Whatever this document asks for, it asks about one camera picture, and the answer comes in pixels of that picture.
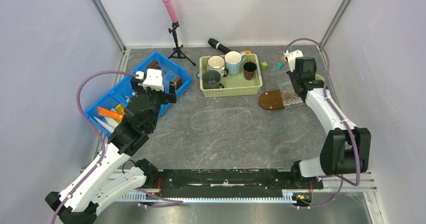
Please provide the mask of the clear textured toothbrush holder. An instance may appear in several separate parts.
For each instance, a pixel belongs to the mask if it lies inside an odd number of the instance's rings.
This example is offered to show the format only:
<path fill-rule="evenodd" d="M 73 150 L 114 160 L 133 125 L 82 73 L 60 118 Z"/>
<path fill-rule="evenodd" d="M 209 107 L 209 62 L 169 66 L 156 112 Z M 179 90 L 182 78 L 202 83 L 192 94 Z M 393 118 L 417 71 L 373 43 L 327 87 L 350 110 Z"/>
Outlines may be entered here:
<path fill-rule="evenodd" d="M 279 84 L 279 90 L 284 108 L 305 105 L 301 97 L 294 91 L 291 82 Z"/>

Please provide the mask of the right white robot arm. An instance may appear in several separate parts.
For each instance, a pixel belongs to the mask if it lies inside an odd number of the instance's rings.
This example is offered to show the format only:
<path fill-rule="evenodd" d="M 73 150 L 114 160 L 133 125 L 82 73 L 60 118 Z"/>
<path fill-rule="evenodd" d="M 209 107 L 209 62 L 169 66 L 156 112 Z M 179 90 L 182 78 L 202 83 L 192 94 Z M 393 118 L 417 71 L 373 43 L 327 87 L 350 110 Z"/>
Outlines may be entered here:
<path fill-rule="evenodd" d="M 287 74 L 294 92 L 315 113 L 327 135 L 318 157 L 294 163 L 291 184 L 303 188 L 311 177 L 366 172 L 370 157 L 370 131 L 358 127 L 338 108 L 325 82 L 316 77 L 314 58 L 296 57 L 290 60 L 289 66 Z"/>

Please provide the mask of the pale green ribbed mug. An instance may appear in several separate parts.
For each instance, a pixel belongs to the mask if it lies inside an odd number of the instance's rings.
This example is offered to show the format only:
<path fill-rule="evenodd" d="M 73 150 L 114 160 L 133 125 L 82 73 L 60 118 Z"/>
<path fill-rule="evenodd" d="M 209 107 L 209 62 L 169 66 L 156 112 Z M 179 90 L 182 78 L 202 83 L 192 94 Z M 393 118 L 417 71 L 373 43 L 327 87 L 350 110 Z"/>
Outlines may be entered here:
<path fill-rule="evenodd" d="M 324 84 L 325 83 L 325 79 L 321 76 L 316 74 L 315 75 L 315 81 Z"/>

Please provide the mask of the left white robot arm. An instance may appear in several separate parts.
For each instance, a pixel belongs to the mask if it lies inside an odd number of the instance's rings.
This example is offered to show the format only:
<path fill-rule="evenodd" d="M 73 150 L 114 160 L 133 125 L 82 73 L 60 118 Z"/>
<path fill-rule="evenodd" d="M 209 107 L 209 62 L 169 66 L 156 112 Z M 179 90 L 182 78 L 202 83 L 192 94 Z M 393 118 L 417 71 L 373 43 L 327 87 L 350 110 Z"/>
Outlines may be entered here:
<path fill-rule="evenodd" d="M 158 170 L 146 159 L 137 161 L 120 178 L 105 183 L 148 141 L 148 135 L 156 129 L 161 106 L 176 103 L 177 99 L 177 83 L 169 82 L 169 91 L 165 92 L 162 76 L 139 71 L 130 82 L 136 94 L 98 157 L 67 188 L 46 196 L 54 211 L 51 223 L 57 218 L 63 223 L 94 223 L 103 210 L 128 191 L 157 183 Z"/>

